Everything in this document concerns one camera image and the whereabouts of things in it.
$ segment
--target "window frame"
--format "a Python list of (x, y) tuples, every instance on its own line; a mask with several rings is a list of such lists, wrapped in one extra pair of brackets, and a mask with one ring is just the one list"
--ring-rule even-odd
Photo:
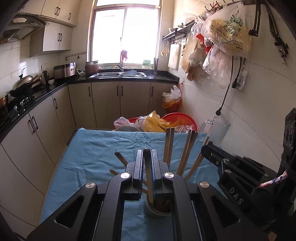
[[(155, 56), (158, 56), (158, 45), (159, 45), (159, 37), (160, 37), (160, 16), (161, 16), (161, 7), (162, 7), (162, 1), (160, 1), (159, 6), (155, 5), (148, 5), (148, 4), (111, 4), (111, 5), (104, 5), (104, 6), (96, 6), (98, 0), (95, 0), (93, 11), (92, 11), (92, 20), (91, 20), (91, 32), (90, 32), (90, 41), (89, 41), (89, 61), (95, 61), (92, 59), (92, 51), (93, 51), (93, 38), (94, 38), (94, 24), (96, 19), (96, 13), (98, 11), (104, 11), (104, 10), (113, 10), (113, 9), (124, 9), (124, 17), (123, 17), (123, 28), (121, 33), (121, 43), (122, 43), (122, 37), (123, 37), (123, 31), (124, 31), (124, 23), (126, 20), (126, 13), (128, 8), (148, 8), (148, 9), (158, 9), (158, 33), (157, 33), (157, 43), (156, 43), (156, 49), (155, 49)], [(114, 66), (119, 64), (118, 63), (105, 63), (100, 64), (101, 66)], [(126, 67), (142, 67), (142, 64), (132, 64), (132, 63), (125, 63)]]

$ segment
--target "wok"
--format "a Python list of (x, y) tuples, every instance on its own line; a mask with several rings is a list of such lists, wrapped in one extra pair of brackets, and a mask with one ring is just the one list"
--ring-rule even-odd
[(12, 97), (19, 97), (19, 96), (21, 96), (21, 95), (26, 94), (26, 93), (32, 88), (32, 85), (33, 85), (35, 82), (38, 82), (38, 81), (39, 81), (39, 79), (37, 79), (37, 77), (38, 77), (38, 75), (36, 75), (33, 79), (31, 79), (30, 82), (21, 85), (20, 87), (16, 88), (15, 90), (11, 90), (11, 91), (9, 91), (9, 94), (10, 94)]

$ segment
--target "kitchen sink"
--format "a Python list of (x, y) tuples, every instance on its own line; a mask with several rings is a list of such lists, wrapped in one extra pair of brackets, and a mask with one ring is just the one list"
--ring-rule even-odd
[(127, 72), (108, 72), (108, 73), (98, 73), (98, 74), (94, 74), (92, 76), (90, 76), (89, 78), (112, 78), (112, 77), (118, 77), (118, 78), (122, 78), (122, 77), (131, 77), (131, 78), (135, 78), (135, 77), (147, 77), (144, 73), (138, 72), (137, 75), (129, 75), (127, 74)]

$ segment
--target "white cabinet door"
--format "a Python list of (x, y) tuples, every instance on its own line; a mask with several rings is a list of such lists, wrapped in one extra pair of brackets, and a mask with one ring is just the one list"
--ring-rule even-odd
[(44, 195), (20, 173), (1, 145), (0, 157), (1, 206), (21, 220), (38, 226)]
[(20, 12), (41, 15), (45, 0), (30, 0), (23, 6)]
[(46, 98), (30, 112), (31, 121), (46, 152), (54, 164), (57, 164), (66, 147), (52, 98)]
[(66, 142), (75, 131), (75, 121), (72, 112), (68, 86), (52, 94), (53, 103), (61, 125)]
[(60, 0), (46, 0), (41, 15), (56, 18), (59, 11), (59, 3)]
[(58, 23), (50, 22), (49, 25), (45, 27), (43, 38), (43, 51), (59, 50), (60, 32), (61, 25)]
[(165, 83), (151, 83), (150, 88), (150, 99), (149, 99), (149, 113), (156, 111), (156, 113), (163, 117), (166, 114), (165, 109), (162, 107), (163, 92), (170, 93), (171, 88), (174, 84)]
[(59, 3), (59, 9), (57, 12), (57, 19), (68, 22), (69, 21), (69, 11), (72, 0), (61, 0)]
[(70, 99), (76, 126), (78, 128), (96, 128), (91, 83), (69, 85)]
[(72, 47), (72, 31), (73, 29), (61, 25), (61, 37), (59, 42), (60, 50), (71, 50)]
[(2, 146), (17, 169), (45, 194), (54, 164), (31, 124), (30, 116), (26, 114), (6, 135)]
[(24, 238), (27, 238), (27, 236), (35, 229), (34, 226), (28, 223), (25, 223), (24, 221), (13, 216), (1, 206), (0, 206), (0, 211), (5, 221), (7, 222), (8, 226), (11, 228), (11, 230), (13, 232), (20, 234)]
[(69, 12), (68, 23), (71, 23), (73, 25), (77, 25), (80, 4), (81, 4), (81, 0), (72, 0), (70, 12)]
[(113, 122), (120, 117), (120, 82), (91, 84), (96, 123), (100, 130), (112, 130)]
[(130, 119), (149, 114), (150, 82), (120, 82), (121, 116)]

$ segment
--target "blue tablecloth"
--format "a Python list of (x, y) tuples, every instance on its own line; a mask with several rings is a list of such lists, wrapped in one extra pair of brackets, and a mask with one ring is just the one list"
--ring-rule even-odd
[[(187, 134), (177, 133), (174, 137), (170, 171), (176, 171), (185, 145)], [(124, 172), (124, 165), (114, 155), (119, 151), (128, 162), (135, 161), (138, 149), (157, 149), (159, 160), (163, 159), (165, 133), (96, 131), (79, 129), (71, 141), (56, 171), (47, 194), (41, 222), (68, 200), (87, 182), (108, 182), (112, 168)], [(185, 174), (198, 156), (202, 142), (196, 140), (190, 153)], [(217, 167), (204, 159), (190, 181), (208, 181), (219, 191)], [(173, 240), (171, 217), (151, 219), (144, 215), (140, 201), (126, 201), (122, 225), (122, 241)]]

